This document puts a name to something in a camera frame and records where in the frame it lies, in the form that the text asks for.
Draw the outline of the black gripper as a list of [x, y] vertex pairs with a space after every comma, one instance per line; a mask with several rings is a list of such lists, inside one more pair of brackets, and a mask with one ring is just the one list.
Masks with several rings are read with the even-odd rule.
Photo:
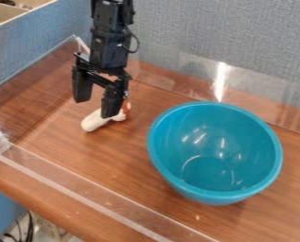
[[116, 116], [128, 98], [128, 83], [132, 80], [126, 71], [126, 49], [117, 45], [101, 51], [92, 50], [89, 60], [80, 57], [77, 52], [74, 57], [73, 97], [75, 102], [89, 101], [93, 85], [98, 85], [105, 89], [101, 117]]

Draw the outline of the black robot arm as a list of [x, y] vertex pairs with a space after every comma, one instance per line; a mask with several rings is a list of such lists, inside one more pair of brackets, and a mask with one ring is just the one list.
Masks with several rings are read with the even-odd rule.
[[133, 0], [92, 0], [93, 26], [90, 53], [75, 53], [73, 66], [73, 96], [77, 103], [90, 100], [93, 85], [105, 88], [101, 117], [116, 116], [128, 99], [128, 84], [132, 80], [125, 68], [130, 50], [129, 29], [133, 24]]

